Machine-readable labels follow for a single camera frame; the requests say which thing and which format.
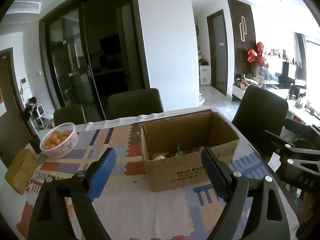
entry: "window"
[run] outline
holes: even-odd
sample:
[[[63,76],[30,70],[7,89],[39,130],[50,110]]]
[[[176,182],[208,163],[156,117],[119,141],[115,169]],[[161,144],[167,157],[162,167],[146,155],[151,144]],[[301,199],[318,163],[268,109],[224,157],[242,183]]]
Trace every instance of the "window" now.
[[[309,94],[312,106],[320,112],[320,44],[312,41],[306,42],[307,61],[307,93]]]

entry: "tiled floor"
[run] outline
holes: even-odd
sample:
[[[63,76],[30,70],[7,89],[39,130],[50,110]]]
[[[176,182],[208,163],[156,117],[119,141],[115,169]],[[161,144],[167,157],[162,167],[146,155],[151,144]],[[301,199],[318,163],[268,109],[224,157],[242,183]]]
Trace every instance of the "tiled floor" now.
[[[200,93],[204,97],[204,106],[216,107],[229,121],[232,121],[239,107],[239,101],[231,101],[212,86],[200,86]]]

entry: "cardboard box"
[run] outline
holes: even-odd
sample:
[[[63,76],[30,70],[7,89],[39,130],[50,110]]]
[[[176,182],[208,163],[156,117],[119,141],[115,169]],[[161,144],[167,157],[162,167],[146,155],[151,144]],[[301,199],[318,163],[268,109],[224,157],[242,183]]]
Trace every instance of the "cardboard box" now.
[[[23,195],[37,166],[38,161],[33,153],[22,149],[12,161],[4,178],[16,192]]]
[[[209,178],[201,163],[201,152],[163,160],[151,160],[150,154],[176,153],[177,144],[182,151],[206,146],[230,164],[238,142],[239,137],[231,126],[212,111],[143,123],[141,151],[152,190],[184,187]]]

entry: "vase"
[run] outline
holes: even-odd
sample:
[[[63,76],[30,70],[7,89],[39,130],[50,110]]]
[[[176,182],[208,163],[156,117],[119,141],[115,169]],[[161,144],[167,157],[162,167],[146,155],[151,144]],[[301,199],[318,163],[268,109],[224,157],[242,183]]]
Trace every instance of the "vase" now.
[[[256,78],[257,75],[261,75],[261,69],[262,69],[262,66],[260,65],[260,63],[258,61],[251,63],[252,79]]]

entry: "pink plastic basket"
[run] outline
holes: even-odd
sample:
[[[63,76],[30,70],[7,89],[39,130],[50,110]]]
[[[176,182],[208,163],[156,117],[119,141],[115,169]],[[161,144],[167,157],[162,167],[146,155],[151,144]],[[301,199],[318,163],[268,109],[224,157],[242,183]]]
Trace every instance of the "pink plastic basket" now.
[[[54,131],[63,132],[65,130],[70,130],[72,133],[68,136],[68,138],[62,142],[60,145],[52,148],[50,150],[45,150],[44,142],[48,138],[51,137]],[[50,159],[59,159],[63,156],[67,155],[77,144],[78,142],[78,134],[76,132],[76,126],[74,123],[67,122],[63,123],[55,128],[53,128],[50,132],[48,132],[41,140],[40,149],[50,158]]]

